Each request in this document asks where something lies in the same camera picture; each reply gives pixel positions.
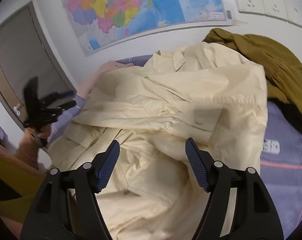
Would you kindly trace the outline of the person left hand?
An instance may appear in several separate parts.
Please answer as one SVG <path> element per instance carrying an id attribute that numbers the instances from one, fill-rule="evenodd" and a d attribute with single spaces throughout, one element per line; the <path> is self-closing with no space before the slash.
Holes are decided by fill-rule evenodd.
<path id="1" fill-rule="evenodd" d="M 38 151 L 43 147 L 40 138 L 47 141 L 51 133 L 51 125 L 45 125 L 39 133 L 34 128 L 28 127 L 19 143 L 18 150 L 14 156 L 27 165 L 38 169 Z"/>

